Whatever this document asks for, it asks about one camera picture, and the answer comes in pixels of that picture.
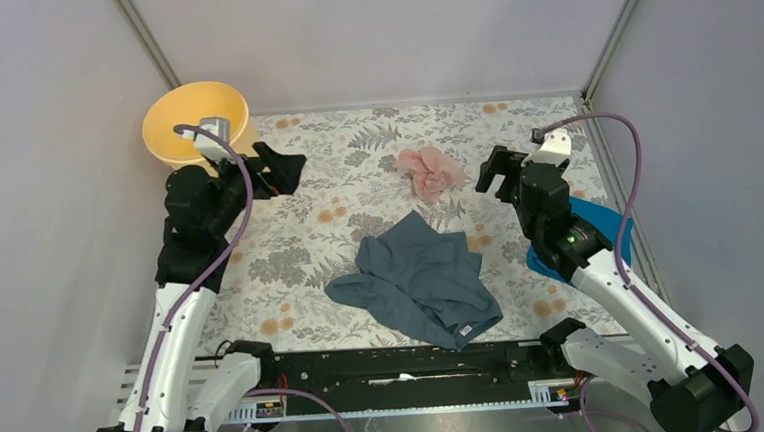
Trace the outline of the pink plastic trash bag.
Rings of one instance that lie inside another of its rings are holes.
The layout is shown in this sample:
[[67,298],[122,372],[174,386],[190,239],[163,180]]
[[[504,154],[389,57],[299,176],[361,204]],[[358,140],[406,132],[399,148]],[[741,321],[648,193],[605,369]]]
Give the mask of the pink plastic trash bag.
[[433,146],[420,150],[404,149],[393,167],[408,170],[416,196],[437,203],[443,191],[462,184],[468,175],[450,155]]

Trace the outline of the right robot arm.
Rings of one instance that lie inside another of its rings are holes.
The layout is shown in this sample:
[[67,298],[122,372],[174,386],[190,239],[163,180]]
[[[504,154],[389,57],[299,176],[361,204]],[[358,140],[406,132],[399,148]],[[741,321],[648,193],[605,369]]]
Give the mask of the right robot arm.
[[496,146],[475,189],[503,176],[497,198],[512,205],[540,263],[590,296],[641,350],[606,341],[577,320],[546,331],[540,352],[554,377],[573,370],[601,378],[645,403],[665,432],[719,432],[747,405],[754,360],[740,345],[721,347],[659,299],[614,244],[577,212],[563,178],[566,155],[552,164]]

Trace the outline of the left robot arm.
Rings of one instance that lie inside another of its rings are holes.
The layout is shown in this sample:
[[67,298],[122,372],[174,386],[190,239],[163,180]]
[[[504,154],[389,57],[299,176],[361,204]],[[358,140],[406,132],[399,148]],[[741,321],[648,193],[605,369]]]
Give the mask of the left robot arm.
[[224,158],[216,175],[192,165],[166,179],[167,217],[141,369],[117,424],[97,432],[216,432],[246,392],[264,395],[277,384],[270,345],[238,343],[198,393],[188,394],[203,326],[240,240],[228,231],[246,226],[250,199],[294,193],[307,162],[263,142],[252,147],[254,156],[240,166]]

